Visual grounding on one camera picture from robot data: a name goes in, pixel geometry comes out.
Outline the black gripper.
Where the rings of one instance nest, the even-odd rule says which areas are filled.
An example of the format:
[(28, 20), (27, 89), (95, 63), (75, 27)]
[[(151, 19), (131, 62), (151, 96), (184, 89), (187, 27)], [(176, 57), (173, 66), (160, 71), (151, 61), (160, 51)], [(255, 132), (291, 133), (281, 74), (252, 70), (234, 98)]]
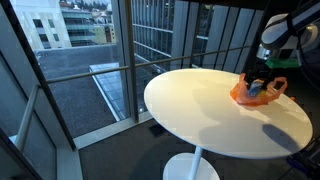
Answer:
[(268, 88), (273, 89), (277, 84), (277, 74), (276, 69), (270, 69), (266, 64), (262, 67), (251, 68), (247, 71), (247, 89), (249, 90), (250, 85), (255, 80), (260, 80), (263, 82), (262, 89), (266, 91)]

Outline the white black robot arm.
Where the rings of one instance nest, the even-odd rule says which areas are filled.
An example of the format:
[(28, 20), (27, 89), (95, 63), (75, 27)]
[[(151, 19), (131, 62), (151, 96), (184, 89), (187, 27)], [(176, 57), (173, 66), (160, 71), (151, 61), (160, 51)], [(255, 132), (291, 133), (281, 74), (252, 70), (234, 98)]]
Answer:
[(319, 28), (315, 23), (320, 19), (320, 1), (309, 0), (298, 9), (272, 16), (260, 36), (257, 58), (284, 61), (282, 51), (296, 53), (296, 63), (310, 84), (319, 89), (319, 79), (306, 62), (303, 49), (316, 41)]

